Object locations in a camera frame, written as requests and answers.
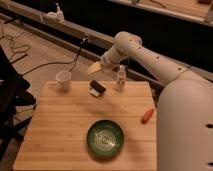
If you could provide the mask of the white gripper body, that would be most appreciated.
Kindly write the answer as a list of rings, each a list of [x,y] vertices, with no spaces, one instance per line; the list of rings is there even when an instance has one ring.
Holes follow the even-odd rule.
[[[112,63],[110,61],[110,58],[108,57],[108,55],[106,53],[104,53],[101,56],[100,63],[101,63],[101,70],[104,73],[109,73],[110,71],[112,71],[116,67],[116,64]]]

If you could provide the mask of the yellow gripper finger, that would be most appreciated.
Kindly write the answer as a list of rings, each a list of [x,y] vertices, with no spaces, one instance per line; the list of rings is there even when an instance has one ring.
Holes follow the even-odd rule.
[[[90,75],[90,74],[99,72],[101,69],[102,69],[101,63],[95,62],[88,68],[87,74]]]

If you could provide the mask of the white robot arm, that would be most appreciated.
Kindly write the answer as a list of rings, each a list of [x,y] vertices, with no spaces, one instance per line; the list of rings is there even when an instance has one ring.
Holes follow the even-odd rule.
[[[126,31],[115,35],[88,71],[110,70],[128,57],[163,85],[157,103],[158,171],[213,171],[213,83]]]

